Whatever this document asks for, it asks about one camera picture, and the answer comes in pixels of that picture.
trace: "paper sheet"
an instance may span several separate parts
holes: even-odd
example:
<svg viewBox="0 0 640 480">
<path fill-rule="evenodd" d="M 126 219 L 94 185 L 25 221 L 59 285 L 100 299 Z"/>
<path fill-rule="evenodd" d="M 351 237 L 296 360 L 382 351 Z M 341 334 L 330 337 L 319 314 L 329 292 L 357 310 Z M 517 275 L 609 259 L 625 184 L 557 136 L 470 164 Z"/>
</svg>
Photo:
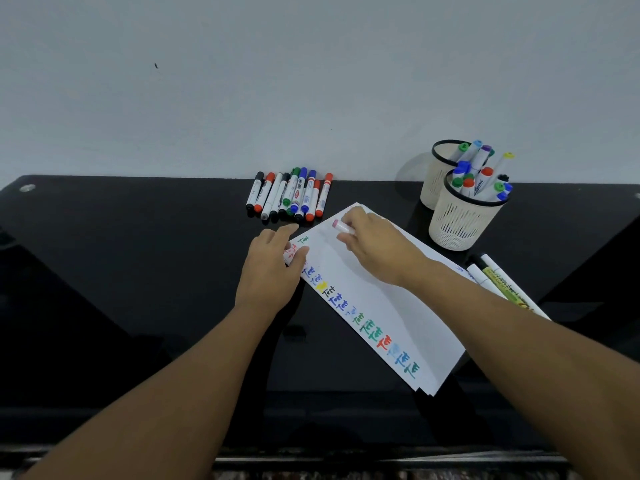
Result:
<svg viewBox="0 0 640 480">
<path fill-rule="evenodd" d="M 297 249 L 309 246 L 302 278 L 412 389 L 434 395 L 465 349 L 428 306 L 408 291 L 374 278 L 336 239 L 333 220 L 356 205 L 361 204 L 350 205 L 293 239 L 285 261 L 290 263 Z M 396 228 L 427 257 L 473 281 L 466 269 Z"/>
</svg>

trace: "paint marker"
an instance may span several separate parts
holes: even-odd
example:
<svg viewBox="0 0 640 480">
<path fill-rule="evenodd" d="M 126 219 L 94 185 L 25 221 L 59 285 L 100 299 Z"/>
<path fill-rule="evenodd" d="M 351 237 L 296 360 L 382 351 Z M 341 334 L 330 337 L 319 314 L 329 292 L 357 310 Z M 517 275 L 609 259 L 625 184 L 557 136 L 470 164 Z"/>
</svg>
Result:
<svg viewBox="0 0 640 480">
<path fill-rule="evenodd" d="M 255 201 L 258 200 L 258 193 L 260 192 L 260 187 L 262 186 L 263 178 L 264 178 L 263 172 L 259 171 L 258 173 L 255 174 L 255 180 L 253 181 L 253 186 L 251 187 L 251 193 L 249 193 L 249 199 L 246 201 L 247 210 L 253 210 Z"/>
<path fill-rule="evenodd" d="M 467 271 L 471 276 L 473 276 L 473 279 L 475 279 L 476 282 L 480 286 L 482 286 L 482 288 L 487 289 L 491 291 L 491 293 L 495 293 L 496 295 L 507 299 L 507 297 L 503 295 L 500 290 L 498 290 L 498 287 L 491 282 L 489 277 L 482 271 L 480 271 L 480 268 L 478 266 L 476 266 L 475 264 L 471 264 L 468 266 Z"/>
<path fill-rule="evenodd" d="M 300 202 L 305 197 L 305 179 L 307 177 L 307 167 L 300 169 L 300 175 L 298 176 L 298 183 L 296 184 L 296 190 L 293 192 L 293 198 L 291 199 L 291 213 L 287 210 L 287 214 L 292 216 L 300 208 Z"/>
<path fill-rule="evenodd" d="M 465 178 L 464 182 L 462 182 L 460 195 L 464 195 L 465 197 L 469 197 L 469 198 L 472 198 L 474 196 L 474 179 L 473 178 Z"/>
<path fill-rule="evenodd" d="M 280 183 L 282 182 L 282 173 L 278 172 L 276 175 L 276 179 L 273 181 L 273 185 L 271 186 L 271 191 L 269 192 L 269 196 L 267 197 L 267 202 L 265 202 L 264 207 L 262 208 L 262 215 L 260 218 L 265 221 L 269 218 L 271 213 L 271 208 L 273 207 L 273 202 L 276 199 L 276 193 L 280 189 Z"/>
<path fill-rule="evenodd" d="M 476 195 L 476 199 L 482 200 L 485 202 L 495 202 L 495 196 L 504 190 L 504 184 L 502 182 L 496 182 L 490 187 L 487 187 L 489 184 L 485 184 L 485 188 L 482 192 Z"/>
<path fill-rule="evenodd" d="M 311 170 L 309 172 L 309 179 L 307 181 L 307 189 L 305 190 L 305 197 L 302 199 L 302 213 L 304 216 L 307 215 L 309 211 L 309 202 L 311 202 L 311 194 L 314 192 L 314 185 L 316 184 L 316 170 Z"/>
<path fill-rule="evenodd" d="M 462 180 L 462 178 L 454 178 L 451 181 L 451 187 L 453 188 L 453 190 L 455 190 L 456 192 L 460 192 L 460 190 L 462 190 L 462 184 L 464 183 L 464 180 Z"/>
<path fill-rule="evenodd" d="M 271 212 L 269 213 L 269 216 L 273 216 L 273 215 L 278 215 L 279 211 L 282 209 L 282 199 L 284 197 L 284 190 L 287 188 L 287 182 L 289 181 L 289 179 L 291 178 L 291 176 L 288 173 L 285 173 L 282 176 L 282 181 L 280 182 L 280 188 L 278 189 L 278 192 L 276 193 L 276 198 L 273 201 L 273 207 L 271 208 Z"/>
<path fill-rule="evenodd" d="M 276 176 L 270 171 L 267 174 L 267 178 L 264 179 L 264 183 L 262 184 L 262 188 L 260 189 L 260 193 L 258 194 L 258 200 L 256 201 L 253 209 L 256 214 L 260 214 L 262 212 L 262 208 L 264 207 L 264 203 L 267 202 L 267 196 L 269 195 L 269 190 L 271 189 L 271 185 L 273 184 L 273 179 Z"/>
<path fill-rule="evenodd" d="M 515 303 L 517 306 L 521 306 L 526 310 L 530 310 L 531 308 L 527 306 L 527 304 L 517 297 L 509 288 L 507 282 L 500 278 L 497 274 L 495 274 L 492 269 L 484 262 L 484 260 L 475 254 L 471 255 L 469 260 L 478 266 L 480 270 L 487 275 L 487 277 L 492 281 L 494 285 L 497 286 L 498 290 L 505 295 L 505 297 L 512 303 Z"/>
<path fill-rule="evenodd" d="M 346 232 L 347 234 L 355 234 L 356 233 L 356 229 L 354 229 L 351 226 L 348 226 L 347 224 L 345 224 L 342 221 L 339 221 L 338 219 L 333 221 L 332 226 L 338 232 Z"/>
<path fill-rule="evenodd" d="M 480 170 L 480 173 L 478 173 L 478 176 L 476 177 L 476 186 L 474 188 L 475 195 L 477 195 L 478 192 L 482 190 L 485 183 L 487 183 L 491 179 L 492 175 L 493 175 L 493 168 L 491 167 L 486 166 L 482 170 Z"/>
<path fill-rule="evenodd" d="M 331 187 L 331 182 L 333 181 L 333 174 L 327 173 L 324 177 L 324 184 L 322 186 L 322 192 L 320 193 L 320 198 L 318 199 L 318 206 L 316 207 L 316 217 L 322 217 L 324 214 L 324 206 L 326 205 L 326 197 L 329 195 L 329 188 Z"/>
<path fill-rule="evenodd" d="M 287 207 L 291 205 L 291 198 L 293 197 L 293 192 L 296 191 L 296 184 L 298 183 L 299 175 L 300 168 L 295 167 L 293 170 L 291 170 L 291 179 L 289 180 L 287 188 L 284 190 L 284 195 L 282 197 L 282 205 L 284 206 L 285 211 Z"/>
<path fill-rule="evenodd" d="M 467 166 L 464 163 L 466 162 L 458 163 L 458 166 L 453 169 L 453 174 L 451 175 L 452 180 L 455 180 L 456 178 L 462 178 L 465 176 L 465 173 L 468 173 Z"/>
<path fill-rule="evenodd" d="M 455 151 L 453 152 L 453 155 L 449 157 L 449 160 L 457 162 L 458 160 L 460 160 L 460 157 L 462 156 L 462 154 L 466 152 L 468 149 L 469 149 L 468 143 L 460 143 L 458 147 L 455 149 Z"/>
<path fill-rule="evenodd" d="M 476 153 L 480 151 L 482 148 L 482 141 L 476 139 L 472 144 L 469 145 L 469 149 L 464 152 L 464 154 L 460 157 L 459 161 L 469 162 L 473 157 L 476 156 Z"/>
<path fill-rule="evenodd" d="M 533 301 L 531 298 L 529 298 L 527 296 L 527 294 L 524 293 L 522 288 L 520 288 L 516 284 L 516 282 L 513 281 L 509 277 L 509 275 L 507 273 L 505 273 L 502 270 L 502 268 L 495 263 L 495 261 L 493 259 L 491 259 L 487 254 L 483 254 L 482 256 L 480 256 L 480 259 L 482 259 L 487 264 L 487 266 L 489 266 L 489 268 L 491 268 L 492 272 L 494 272 L 495 274 L 500 276 L 501 279 L 503 279 L 503 281 L 505 281 L 508 284 L 509 289 L 512 291 L 512 293 L 514 293 L 518 298 L 523 300 L 531 308 L 531 311 L 533 311 L 533 313 L 536 313 L 536 314 L 540 315 L 541 317 L 544 317 L 544 318 L 546 318 L 548 320 L 551 320 L 551 318 L 549 318 L 547 316 L 547 314 L 544 313 L 540 309 L 539 306 L 537 306 L 536 302 Z"/>
<path fill-rule="evenodd" d="M 305 219 L 308 222 L 313 222 L 316 218 L 316 205 L 318 202 L 318 194 L 320 193 L 320 180 L 316 179 L 314 189 L 311 192 L 311 201 L 309 202 L 309 209 L 305 215 Z"/>
<path fill-rule="evenodd" d="M 491 152 L 491 146 L 485 144 L 471 160 L 471 173 L 473 173 L 474 176 L 482 170 L 484 162 L 489 158 L 489 152 Z"/>
</svg>

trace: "mesh pen holder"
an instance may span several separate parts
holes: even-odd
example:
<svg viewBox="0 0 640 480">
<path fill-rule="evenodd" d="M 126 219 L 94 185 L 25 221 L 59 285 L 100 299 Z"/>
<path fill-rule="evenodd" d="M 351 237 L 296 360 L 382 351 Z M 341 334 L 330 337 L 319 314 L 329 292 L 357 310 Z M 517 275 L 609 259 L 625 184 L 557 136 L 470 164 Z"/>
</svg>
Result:
<svg viewBox="0 0 640 480">
<path fill-rule="evenodd" d="M 433 158 L 427 168 L 427 176 L 424 177 L 422 192 L 420 192 L 420 201 L 430 209 L 436 207 L 436 202 L 440 197 L 442 190 L 442 179 L 449 170 L 453 170 L 458 166 L 457 162 L 448 160 L 460 143 L 464 143 L 461 139 L 443 139 L 436 141 L 431 147 Z"/>
<path fill-rule="evenodd" d="M 451 186 L 450 170 L 442 179 L 440 198 L 429 224 L 429 236 L 444 249 L 468 250 L 509 199 L 482 202 L 461 195 Z"/>
</svg>

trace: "red marker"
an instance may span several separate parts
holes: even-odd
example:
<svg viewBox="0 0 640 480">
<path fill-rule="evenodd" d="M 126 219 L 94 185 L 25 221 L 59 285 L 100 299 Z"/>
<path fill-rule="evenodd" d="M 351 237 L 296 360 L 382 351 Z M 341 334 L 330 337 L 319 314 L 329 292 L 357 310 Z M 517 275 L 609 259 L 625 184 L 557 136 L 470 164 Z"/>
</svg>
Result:
<svg viewBox="0 0 640 480">
<path fill-rule="evenodd" d="M 322 193 L 320 194 L 320 199 L 318 199 L 318 205 L 316 208 L 316 217 L 322 217 L 322 215 L 324 214 L 326 196 L 329 195 L 329 188 L 331 187 L 332 181 L 333 181 L 333 174 L 327 173 L 326 177 L 324 177 L 324 185 L 322 186 Z"/>
<path fill-rule="evenodd" d="M 269 195 L 269 190 L 271 189 L 274 178 L 276 178 L 276 176 L 272 171 L 270 171 L 267 178 L 264 179 L 264 183 L 262 184 L 262 188 L 258 194 L 258 201 L 253 206 L 256 214 L 260 214 L 262 212 L 262 208 L 264 207 L 264 203 L 267 201 L 267 196 Z"/>
</svg>

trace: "white marker barrel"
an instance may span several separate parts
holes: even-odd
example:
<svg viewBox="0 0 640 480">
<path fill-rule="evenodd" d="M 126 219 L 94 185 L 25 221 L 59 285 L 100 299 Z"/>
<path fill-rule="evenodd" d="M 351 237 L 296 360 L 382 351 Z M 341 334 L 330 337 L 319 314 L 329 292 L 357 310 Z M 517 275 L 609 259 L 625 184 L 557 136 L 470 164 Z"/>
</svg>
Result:
<svg viewBox="0 0 640 480">
<path fill-rule="evenodd" d="M 324 177 L 324 184 L 322 186 L 322 192 L 320 193 L 320 199 L 318 199 L 318 205 L 316 207 L 316 217 L 322 217 L 324 214 L 324 206 L 326 204 L 326 197 L 329 195 L 329 188 L 333 181 L 333 174 L 327 173 Z"/>
</svg>

